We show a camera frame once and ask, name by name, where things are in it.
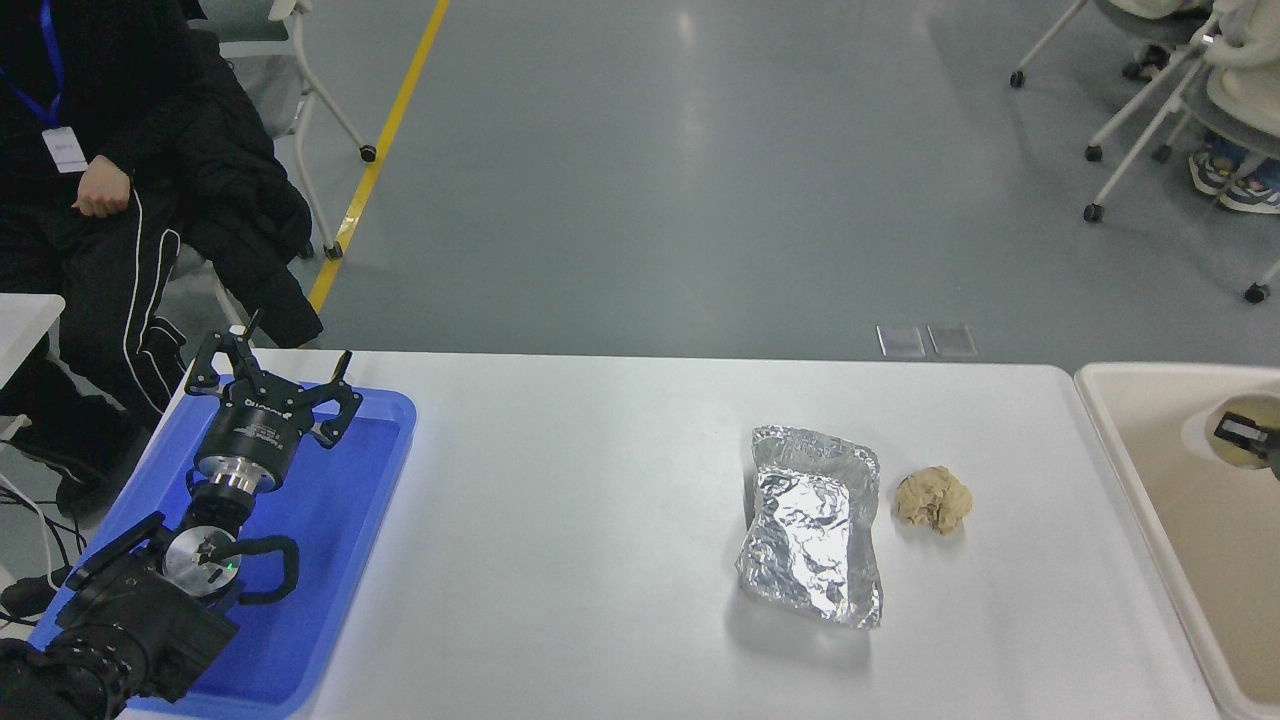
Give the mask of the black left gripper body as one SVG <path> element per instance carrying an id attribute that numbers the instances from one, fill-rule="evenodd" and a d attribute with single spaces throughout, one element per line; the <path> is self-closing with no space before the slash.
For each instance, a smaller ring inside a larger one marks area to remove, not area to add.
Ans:
<path id="1" fill-rule="evenodd" d="M 303 433 L 310 428 L 308 410 L 301 404 L 305 388 L 288 380 L 266 383 L 266 392 L 252 380 L 223 386 L 219 409 L 197 448 L 197 469 L 215 473 L 218 466 L 239 459 L 262 473 L 287 473 Z"/>

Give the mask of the person's hand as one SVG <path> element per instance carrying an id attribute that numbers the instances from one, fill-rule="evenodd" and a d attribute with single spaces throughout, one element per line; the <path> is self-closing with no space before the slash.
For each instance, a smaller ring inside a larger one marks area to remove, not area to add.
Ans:
<path id="1" fill-rule="evenodd" d="M 105 219 L 124 213 L 131 205 L 133 182 L 118 164 L 96 155 L 82 173 L 70 205 L 82 217 Z"/>

